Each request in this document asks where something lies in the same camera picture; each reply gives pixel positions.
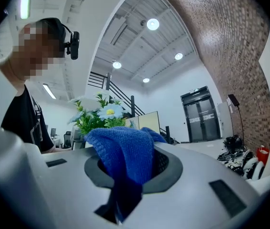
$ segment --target person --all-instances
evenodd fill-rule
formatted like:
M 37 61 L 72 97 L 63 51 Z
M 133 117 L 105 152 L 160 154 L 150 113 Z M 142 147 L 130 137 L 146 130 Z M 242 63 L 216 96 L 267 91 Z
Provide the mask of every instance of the person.
M 42 109 L 30 95 L 25 82 L 39 75 L 54 58 L 64 57 L 65 28 L 57 18 L 46 18 L 25 25 L 19 43 L 9 56 L 0 60 L 0 70 L 16 88 L 1 127 L 17 134 L 25 143 L 38 146 L 41 153 L 66 151 L 56 148 L 46 128 Z

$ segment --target black t-shirt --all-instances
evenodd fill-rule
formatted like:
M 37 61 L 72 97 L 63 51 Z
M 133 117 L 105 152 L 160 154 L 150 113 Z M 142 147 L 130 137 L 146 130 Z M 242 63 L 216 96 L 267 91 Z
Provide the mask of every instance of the black t-shirt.
M 26 87 L 21 96 L 12 100 L 1 127 L 17 134 L 25 143 L 35 144 L 41 152 L 53 147 L 42 110 L 35 100 L 30 98 Z

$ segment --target white floor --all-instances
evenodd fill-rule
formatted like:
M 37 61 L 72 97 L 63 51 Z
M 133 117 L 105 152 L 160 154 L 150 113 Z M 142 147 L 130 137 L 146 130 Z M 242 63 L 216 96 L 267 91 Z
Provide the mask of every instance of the white floor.
M 200 143 L 177 144 L 176 146 L 194 150 L 203 153 L 205 155 L 211 156 L 215 159 L 218 157 L 219 154 L 226 152 L 226 148 L 224 147 L 222 139 Z

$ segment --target red container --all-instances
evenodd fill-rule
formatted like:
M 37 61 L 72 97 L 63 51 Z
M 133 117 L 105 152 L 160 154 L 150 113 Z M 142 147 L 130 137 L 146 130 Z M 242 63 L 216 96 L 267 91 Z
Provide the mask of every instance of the red container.
M 261 145 L 257 149 L 257 158 L 259 161 L 262 161 L 264 165 L 266 165 L 268 161 L 269 154 L 270 154 L 270 149 L 263 145 Z

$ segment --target brick wall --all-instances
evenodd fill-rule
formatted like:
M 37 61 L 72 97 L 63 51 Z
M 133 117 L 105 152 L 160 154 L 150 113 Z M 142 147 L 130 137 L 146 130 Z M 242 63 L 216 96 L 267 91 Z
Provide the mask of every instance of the brick wall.
M 187 25 L 223 101 L 240 102 L 245 145 L 270 147 L 270 92 L 258 59 L 270 20 L 254 0 L 169 0 Z M 242 136 L 239 114 L 231 114 Z

